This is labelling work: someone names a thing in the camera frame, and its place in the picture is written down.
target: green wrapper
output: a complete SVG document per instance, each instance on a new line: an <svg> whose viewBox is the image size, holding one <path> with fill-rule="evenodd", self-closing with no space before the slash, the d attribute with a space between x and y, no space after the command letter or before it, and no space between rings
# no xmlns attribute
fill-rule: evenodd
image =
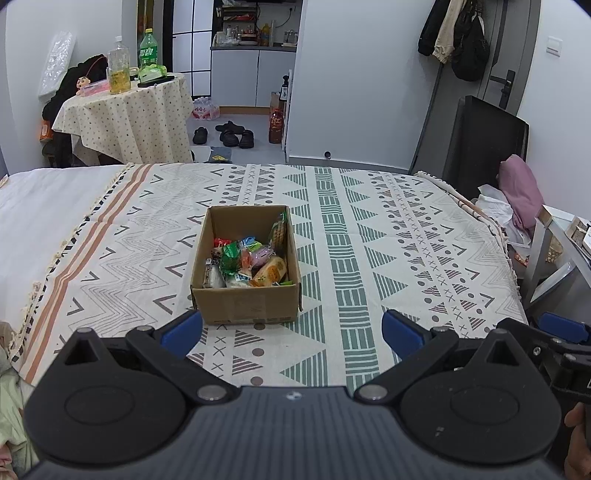
<svg viewBox="0 0 591 480"><path fill-rule="evenodd" d="M237 242L225 245L220 259L220 270L223 275L234 275L240 270L240 247Z"/></svg>

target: polka dot tablecloth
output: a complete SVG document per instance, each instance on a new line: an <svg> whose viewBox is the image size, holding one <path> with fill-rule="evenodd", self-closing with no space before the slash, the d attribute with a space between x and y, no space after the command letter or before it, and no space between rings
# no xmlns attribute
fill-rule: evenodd
<svg viewBox="0 0 591 480"><path fill-rule="evenodd" d="M53 129L80 138L73 141L74 154L83 161L89 156L82 146L122 163L191 163L185 120L192 110L185 77L180 75L118 95L72 97L61 106Z"/></svg>

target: bed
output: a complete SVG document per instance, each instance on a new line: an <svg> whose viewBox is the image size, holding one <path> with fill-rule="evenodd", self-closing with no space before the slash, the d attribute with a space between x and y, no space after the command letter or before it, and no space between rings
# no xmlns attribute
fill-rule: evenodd
<svg viewBox="0 0 591 480"><path fill-rule="evenodd" d="M121 336L185 312L206 209L269 203L291 210L303 311L295 323L204 328L189 358L226 381L354 390L398 361L381 336L390 308L464 338L506 317L525 321L498 228L427 175L215 164L38 170L0 188L0 247L10 252L0 315L17 331L14 367L36 385L78 327Z"/></svg>

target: door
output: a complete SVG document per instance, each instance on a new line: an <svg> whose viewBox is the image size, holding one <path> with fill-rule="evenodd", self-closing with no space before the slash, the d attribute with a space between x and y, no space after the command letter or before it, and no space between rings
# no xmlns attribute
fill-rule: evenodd
<svg viewBox="0 0 591 480"><path fill-rule="evenodd" d="M256 83L256 106L269 107L271 92L279 92L283 76L296 65L294 51L261 50Z"/></svg>
<svg viewBox="0 0 591 480"><path fill-rule="evenodd" d="M485 0L483 19L491 55L480 82L459 80L440 66L410 172L441 177L460 98L473 95L516 115L530 72L541 0Z"/></svg>
<svg viewBox="0 0 591 480"><path fill-rule="evenodd" d="M174 0L172 65L193 96L211 93L213 0Z"/></svg>
<svg viewBox="0 0 591 480"><path fill-rule="evenodd" d="M219 106L256 106L258 50L212 51L212 100Z"/></svg>

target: white cabinet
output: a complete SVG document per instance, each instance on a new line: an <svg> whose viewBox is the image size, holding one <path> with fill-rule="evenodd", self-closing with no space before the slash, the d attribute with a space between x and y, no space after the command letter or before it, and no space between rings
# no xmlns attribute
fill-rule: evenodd
<svg viewBox="0 0 591 480"><path fill-rule="evenodd" d="M296 65L294 51L261 50L259 54L256 106L269 106L271 92L279 92L283 76Z"/></svg>
<svg viewBox="0 0 591 480"><path fill-rule="evenodd" d="M221 106L255 106L258 50L212 51L212 100Z"/></svg>

